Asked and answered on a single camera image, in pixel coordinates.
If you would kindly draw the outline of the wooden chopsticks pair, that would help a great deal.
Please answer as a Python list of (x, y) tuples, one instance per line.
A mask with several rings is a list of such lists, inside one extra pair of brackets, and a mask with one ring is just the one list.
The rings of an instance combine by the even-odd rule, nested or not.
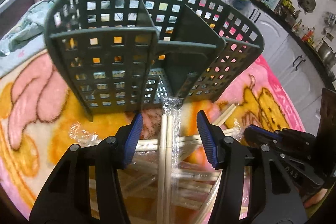
[(157, 223), (174, 223), (178, 191), (179, 138), (182, 98), (162, 98), (158, 153)]

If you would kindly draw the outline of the white kitchen cabinets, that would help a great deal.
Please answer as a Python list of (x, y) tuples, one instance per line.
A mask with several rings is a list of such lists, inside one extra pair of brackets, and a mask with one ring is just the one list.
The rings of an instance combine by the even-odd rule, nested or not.
[(237, 104), (225, 125), (238, 121), (270, 131), (289, 127), (315, 135), (325, 84), (303, 44), (249, 0), (222, 1), (254, 22), (265, 42), (262, 55), (216, 102), (219, 109)]

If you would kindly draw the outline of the pink cartoon fleece blanket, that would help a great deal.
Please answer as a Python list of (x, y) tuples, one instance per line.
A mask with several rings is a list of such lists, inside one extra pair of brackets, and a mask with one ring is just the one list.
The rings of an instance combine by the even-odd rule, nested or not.
[[(28, 218), (53, 167), (68, 147), (84, 134), (96, 140), (114, 135), (133, 113), (96, 115), (89, 121), (46, 51), (21, 62), (1, 79), (1, 186)], [(181, 130), (197, 133), (196, 115), (203, 110), (215, 121), (226, 107), (235, 111), (222, 127), (255, 124), (269, 131), (284, 127), (302, 131), (303, 123), (288, 94), (263, 57), (259, 57), (216, 102), (186, 103)]]

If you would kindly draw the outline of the pile of wrapped chopsticks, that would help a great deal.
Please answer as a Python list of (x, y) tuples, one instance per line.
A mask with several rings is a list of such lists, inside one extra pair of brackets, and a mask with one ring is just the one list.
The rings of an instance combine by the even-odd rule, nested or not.
[[(223, 125), (232, 113), (235, 112), (236, 108), (237, 106), (235, 104), (228, 106), (214, 124), (217, 126)], [(170, 114), (171, 115), (163, 116), (167, 118), (167, 131), (172, 133), (173, 129), (171, 129), (171, 126), (175, 124), (174, 119), (177, 117), (177, 110), (171, 110)], [(234, 127), (223, 130), (223, 133), (228, 137), (236, 137), (240, 134), (239, 128), (239, 124), (235, 122)], [(73, 123), (70, 126), (69, 136), (84, 147), (96, 145), (101, 141), (95, 132), (92, 133), (83, 130), (79, 122)], [(139, 157), (141, 155), (153, 156), (154, 153), (159, 153), (158, 146), (158, 139), (138, 141), (135, 149), (135, 158), (133, 158), (135, 161), (131, 163), (129, 167), (134, 170), (139, 170), (142, 175), (138, 177), (133, 176), (131, 181), (130, 178), (128, 178), (129, 183), (125, 184), (121, 189), (124, 198), (154, 198), (155, 189), (151, 187), (151, 184), (155, 184), (155, 182), (159, 183), (158, 164), (149, 159), (142, 160)], [(171, 221), (178, 220), (178, 217), (175, 216), (177, 214), (177, 208), (185, 208), (196, 213), (191, 217), (190, 223), (210, 223), (210, 214), (214, 208), (215, 198), (219, 192), (222, 172), (198, 170), (202, 166), (184, 161), (193, 154), (201, 153), (201, 137), (199, 135), (180, 136), (178, 149), (179, 168), (177, 168), (177, 158), (175, 157), (177, 150), (175, 150), (171, 156), (171, 168), (167, 171), (167, 175), (170, 175), (168, 178), (170, 178), (171, 183), (171, 197), (169, 199), (170, 214), (174, 213)], [(245, 218), (248, 213), (249, 172), (249, 169), (245, 168), (240, 220)], [(100, 219), (95, 178), (89, 179), (89, 189), (91, 191), (90, 205), (92, 216), (95, 219)]]

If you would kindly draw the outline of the steel pot on counter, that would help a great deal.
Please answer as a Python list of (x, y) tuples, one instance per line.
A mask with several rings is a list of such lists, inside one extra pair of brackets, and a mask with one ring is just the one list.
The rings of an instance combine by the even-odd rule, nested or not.
[(331, 69), (335, 65), (335, 53), (333, 52), (331, 47), (329, 47), (329, 45), (325, 42), (324, 39), (321, 39), (321, 41), (319, 42), (317, 46), (317, 52), (326, 67)]

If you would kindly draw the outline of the dark green utensil basket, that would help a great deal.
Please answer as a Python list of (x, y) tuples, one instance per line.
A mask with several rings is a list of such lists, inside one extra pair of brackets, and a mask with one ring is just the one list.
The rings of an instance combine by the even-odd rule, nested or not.
[(216, 101), (263, 52), (258, 28), (221, 0), (57, 0), (47, 50), (88, 119)]

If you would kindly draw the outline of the metal pot lid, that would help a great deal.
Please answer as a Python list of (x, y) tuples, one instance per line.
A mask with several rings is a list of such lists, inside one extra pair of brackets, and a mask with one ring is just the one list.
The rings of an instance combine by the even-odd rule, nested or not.
[(312, 13), (316, 7), (315, 0), (297, 0), (299, 7), (301, 7), (306, 14)]

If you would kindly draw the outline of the light blue patterned cloth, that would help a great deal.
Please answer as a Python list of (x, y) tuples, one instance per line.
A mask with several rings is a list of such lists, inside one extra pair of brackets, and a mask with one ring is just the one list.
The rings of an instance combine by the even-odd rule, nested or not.
[(45, 19), (56, 0), (32, 5), (17, 24), (1, 38), (1, 76), (46, 48)]

